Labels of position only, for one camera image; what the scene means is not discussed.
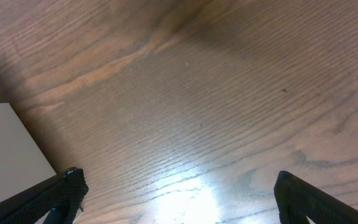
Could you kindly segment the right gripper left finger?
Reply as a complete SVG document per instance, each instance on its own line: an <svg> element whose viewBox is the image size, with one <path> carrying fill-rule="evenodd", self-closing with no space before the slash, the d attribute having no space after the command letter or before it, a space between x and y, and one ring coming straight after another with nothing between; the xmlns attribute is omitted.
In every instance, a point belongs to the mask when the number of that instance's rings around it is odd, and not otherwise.
<svg viewBox="0 0 358 224"><path fill-rule="evenodd" d="M83 169L72 167L0 202L0 223L72 224L88 193Z"/></svg>

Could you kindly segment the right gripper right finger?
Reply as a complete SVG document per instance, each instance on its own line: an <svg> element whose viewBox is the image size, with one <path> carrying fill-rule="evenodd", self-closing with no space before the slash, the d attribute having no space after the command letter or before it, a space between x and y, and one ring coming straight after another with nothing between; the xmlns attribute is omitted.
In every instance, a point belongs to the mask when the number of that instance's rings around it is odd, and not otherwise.
<svg viewBox="0 0 358 224"><path fill-rule="evenodd" d="M282 170L274 186L280 222L358 223L358 210Z"/></svg>

